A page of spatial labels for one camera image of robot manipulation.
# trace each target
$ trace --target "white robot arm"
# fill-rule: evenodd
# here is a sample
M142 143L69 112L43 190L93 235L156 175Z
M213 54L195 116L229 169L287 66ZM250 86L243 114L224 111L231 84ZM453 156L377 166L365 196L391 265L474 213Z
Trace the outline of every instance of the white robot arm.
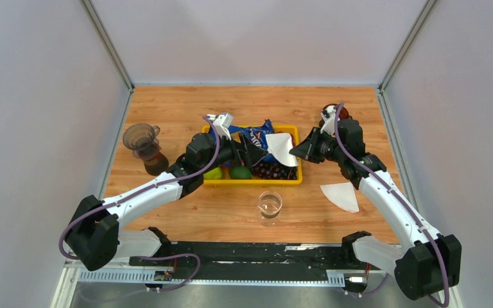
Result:
M232 118L229 114L208 117L217 124L215 127L211 123L213 131L219 135L218 147L208 133L196 134L185 154L154 180L104 200L93 196L82 200L71 219L70 228L64 232L64 240L88 270L97 270L113 258L154 255L160 247L154 233L149 230L122 231L122 228L148 211L192 193L203 183L201 170L207 172L230 160L250 167L252 162L258 162L267 154L245 136L242 136L241 142L231 140L227 127ZM404 294L417 299L443 289L441 281L444 273L438 271L434 249L429 245L429 235L437 239L444 255L445 276L449 285L456 285L460 272L460 242L453 235L442 236L411 207L416 218L422 221L422 229L419 228L411 213L396 198L397 195L406 200L386 172L384 164L375 155L365 152L358 122L342 119L339 123L338 134L348 153L373 170L386 185L376 176L355 166L337 145L335 138L317 127L290 154L308 162L320 163L325 159L337 162L342 175L377 207L401 245L392 246L378 241L368 232L356 232L343 238L343 250L348 251L345 262L367 262L394 275ZM81 222L75 223L80 217L83 217Z

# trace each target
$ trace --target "white paper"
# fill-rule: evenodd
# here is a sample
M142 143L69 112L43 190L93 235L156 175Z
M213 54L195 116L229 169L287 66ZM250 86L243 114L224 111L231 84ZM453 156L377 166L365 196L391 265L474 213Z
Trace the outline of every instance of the white paper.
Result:
M289 133L269 133L265 135L267 150L283 165L297 167L299 162L296 156L290 154L292 150L292 136Z
M350 182L321 185L320 188L324 196L340 209L351 213L360 211L358 202L356 201L356 194L354 193L354 186Z

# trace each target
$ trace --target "gray wall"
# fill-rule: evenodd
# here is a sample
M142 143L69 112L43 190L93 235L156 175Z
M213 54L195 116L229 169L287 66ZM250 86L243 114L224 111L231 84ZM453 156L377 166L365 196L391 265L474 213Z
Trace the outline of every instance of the gray wall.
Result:
M48 307L128 93L79 1L0 1L0 307Z
M440 1L388 100L420 211L462 242L462 302L493 307L493 1Z
M378 83L424 0L94 0L136 83Z

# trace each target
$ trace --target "yellow plastic tray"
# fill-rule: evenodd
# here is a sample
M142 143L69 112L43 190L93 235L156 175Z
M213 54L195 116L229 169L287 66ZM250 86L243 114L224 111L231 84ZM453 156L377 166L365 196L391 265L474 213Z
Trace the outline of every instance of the yellow plastic tray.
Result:
M240 127L249 127L254 125L238 125ZM299 144L299 134L297 131L297 127L294 125L275 125L273 126L275 132L283 132L289 133L292 135L295 144ZM202 133L209 132L209 125L203 126L201 129ZM220 180L204 180L203 185L205 186L281 186L281 187L290 187L297 186L303 181L303 172L301 170L301 160L298 158L299 166L297 171L297 180L262 180L258 177L253 177L250 180L232 180L229 176L229 168L222 168L224 171L224 176Z

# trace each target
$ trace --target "wooden tabletop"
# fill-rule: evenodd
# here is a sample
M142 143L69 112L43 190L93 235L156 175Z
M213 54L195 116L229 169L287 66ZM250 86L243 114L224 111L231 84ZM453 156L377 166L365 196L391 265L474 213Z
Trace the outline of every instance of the wooden tabletop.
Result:
M364 132L367 151L376 154L399 183L373 88L370 87L137 87L124 130L135 123L159 125L162 153L172 163L206 124L205 114L230 112L235 125L274 124L298 127L303 140L318 125L321 108L345 102ZM398 243L371 202L356 192L360 211L345 212L322 194L320 185L346 182L337 163L301 162L303 182L296 187L203 187L176 202L154 209L127 226L158 227L172 241L245 241L340 243L343 236L366 230L387 243ZM115 196L153 177L121 143L105 196ZM258 223L257 197L267 190L282 196L276 227Z

